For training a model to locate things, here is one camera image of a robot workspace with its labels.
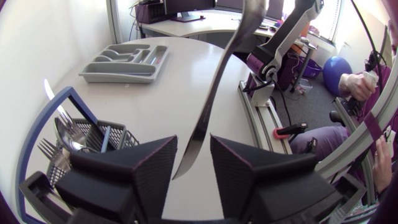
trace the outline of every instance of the purple basket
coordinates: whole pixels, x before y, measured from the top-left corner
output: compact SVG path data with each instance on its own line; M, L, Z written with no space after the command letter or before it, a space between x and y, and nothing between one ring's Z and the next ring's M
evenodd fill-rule
M300 72L303 66L305 57L300 57L300 63L297 66L297 71ZM322 72L321 66L319 66L314 60L310 59L308 61L307 67L304 70L303 76L307 78L316 78L319 73Z

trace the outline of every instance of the gray plastic tray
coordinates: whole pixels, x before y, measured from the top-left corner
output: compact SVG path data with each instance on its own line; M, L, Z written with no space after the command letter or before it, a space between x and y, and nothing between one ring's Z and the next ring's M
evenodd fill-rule
M161 45L110 45L79 76L89 83L151 83L157 78L168 52L169 48Z

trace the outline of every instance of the computer monitor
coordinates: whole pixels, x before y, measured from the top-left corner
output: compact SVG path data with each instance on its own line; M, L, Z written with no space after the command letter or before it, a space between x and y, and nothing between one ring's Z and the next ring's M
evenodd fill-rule
M217 0L217 8L232 9L241 12L243 0ZM282 19L284 0L267 0L266 18L272 20Z
M164 0L166 14L181 12L182 17L175 17L171 20L189 22L203 19L200 16L189 15L188 12L196 10L213 9L216 7L215 0Z
M217 0L217 7L243 10L243 0Z

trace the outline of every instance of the blue frame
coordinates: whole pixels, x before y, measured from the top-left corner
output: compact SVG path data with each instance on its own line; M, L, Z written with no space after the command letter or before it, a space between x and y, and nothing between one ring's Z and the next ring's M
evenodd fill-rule
M26 223L42 223L36 218L26 214L25 209L25 197L22 192L19 190L19 184L23 182L26 178L26 169L27 164L30 158L30 154L33 150L34 144L39 136L42 128L49 120L54 111L64 102L67 98L76 106L79 112L90 122L93 124L97 123L97 119L94 114L88 109L83 100L77 94L73 87L68 86L65 87L61 92L59 92L40 112L36 120L34 121L32 127L30 128L24 145L22 147L21 153L19 154L18 164L17 164L17 172L16 172L16 183L15 183L15 192L16 192L16 203L17 203L17 211L18 215L22 218L22 221Z

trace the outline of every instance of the person's hand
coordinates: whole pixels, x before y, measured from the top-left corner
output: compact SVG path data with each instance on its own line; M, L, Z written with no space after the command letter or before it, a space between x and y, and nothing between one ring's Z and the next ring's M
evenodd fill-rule
M376 149L377 151L374 154L373 181L377 191L380 193L390 185L392 178L391 156L384 136L381 136L376 141Z
M363 74L342 74L339 90L343 96L352 95L358 101L364 101L376 91L371 82Z

